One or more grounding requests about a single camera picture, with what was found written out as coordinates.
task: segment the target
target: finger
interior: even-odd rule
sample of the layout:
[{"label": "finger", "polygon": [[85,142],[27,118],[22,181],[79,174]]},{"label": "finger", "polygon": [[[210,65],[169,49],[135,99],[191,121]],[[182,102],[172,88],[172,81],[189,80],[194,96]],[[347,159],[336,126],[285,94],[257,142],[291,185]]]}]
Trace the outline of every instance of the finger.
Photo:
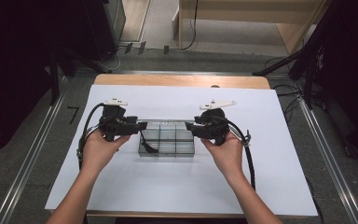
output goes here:
[{"label": "finger", "polygon": [[102,131],[101,129],[97,129],[95,132],[98,132],[98,134],[101,136],[101,137],[104,137],[104,135],[105,135],[105,132],[104,131]]},{"label": "finger", "polygon": [[128,140],[130,140],[129,135],[120,136],[116,140],[114,140],[112,143],[117,145],[117,148],[121,147],[124,143],[126,143]]},{"label": "finger", "polygon": [[230,139],[230,138],[238,138],[234,133],[232,132],[228,132],[226,134],[226,139]]},{"label": "finger", "polygon": [[205,145],[206,149],[208,149],[212,153],[212,150],[215,145],[209,139],[201,138],[201,143]]}]

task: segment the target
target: hand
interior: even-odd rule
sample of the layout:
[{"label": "hand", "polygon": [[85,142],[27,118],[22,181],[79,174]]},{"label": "hand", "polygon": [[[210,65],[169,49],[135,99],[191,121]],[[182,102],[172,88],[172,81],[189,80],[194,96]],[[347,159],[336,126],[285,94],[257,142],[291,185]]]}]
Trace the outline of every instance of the hand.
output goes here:
[{"label": "hand", "polygon": [[98,175],[113,158],[113,155],[118,152],[118,149],[129,139],[129,136],[120,136],[118,139],[108,142],[103,138],[103,132],[99,129],[96,130],[89,135],[84,146],[81,170]]},{"label": "hand", "polygon": [[226,180],[243,176],[242,170],[242,142],[232,132],[226,135],[226,141],[222,146],[214,145],[208,139],[201,139],[201,142],[211,152],[214,163],[222,172]]}]

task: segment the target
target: white plastic part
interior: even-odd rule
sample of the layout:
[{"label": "white plastic part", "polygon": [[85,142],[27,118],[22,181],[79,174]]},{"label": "white plastic part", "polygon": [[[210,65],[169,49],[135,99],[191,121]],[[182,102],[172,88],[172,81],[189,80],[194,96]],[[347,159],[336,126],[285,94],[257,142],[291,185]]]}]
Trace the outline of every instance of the white plastic part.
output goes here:
[{"label": "white plastic part", "polygon": [[128,105],[127,101],[119,100],[118,98],[112,98],[109,100],[105,100],[103,102],[104,105]]},{"label": "white plastic part", "polygon": [[212,100],[209,104],[201,105],[200,110],[210,110],[217,109],[224,106],[235,105],[235,101],[220,101],[220,100]]}]

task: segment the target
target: glass grid box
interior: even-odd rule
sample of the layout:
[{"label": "glass grid box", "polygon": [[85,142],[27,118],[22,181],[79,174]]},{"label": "glass grid box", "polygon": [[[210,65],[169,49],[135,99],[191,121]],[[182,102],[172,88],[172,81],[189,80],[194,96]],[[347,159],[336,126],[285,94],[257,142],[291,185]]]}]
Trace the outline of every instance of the glass grid box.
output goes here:
[{"label": "glass grid box", "polygon": [[194,157],[194,137],[184,121],[143,121],[147,121],[147,129],[142,131],[145,141],[158,153],[147,152],[140,136],[138,152],[141,157]]}]

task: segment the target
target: table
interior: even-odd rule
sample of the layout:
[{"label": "table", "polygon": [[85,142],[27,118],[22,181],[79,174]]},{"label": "table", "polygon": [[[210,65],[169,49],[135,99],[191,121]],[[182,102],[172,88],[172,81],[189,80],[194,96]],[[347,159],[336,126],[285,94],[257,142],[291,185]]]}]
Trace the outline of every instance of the table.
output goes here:
[{"label": "table", "polygon": [[[179,49],[183,19],[194,19],[196,0],[179,1]],[[325,0],[199,0],[198,20],[278,23],[289,54],[296,52],[310,26],[323,11]]]},{"label": "table", "polygon": [[[209,88],[211,85],[221,88]],[[276,93],[269,90],[264,77],[164,74],[97,76],[46,209],[54,210],[75,180],[77,141],[85,119],[107,95],[125,97],[129,101],[126,116],[137,115],[139,119],[193,119],[200,115],[199,105],[205,100],[215,96],[235,100],[237,104],[224,111],[253,136],[251,150],[260,197],[278,216],[317,216]],[[99,117],[94,116],[90,125]],[[88,215],[243,217],[234,193],[198,138],[194,158],[144,158],[137,153],[138,145],[139,136],[133,135],[101,172],[91,194]],[[245,155],[242,166],[249,177]]]}]

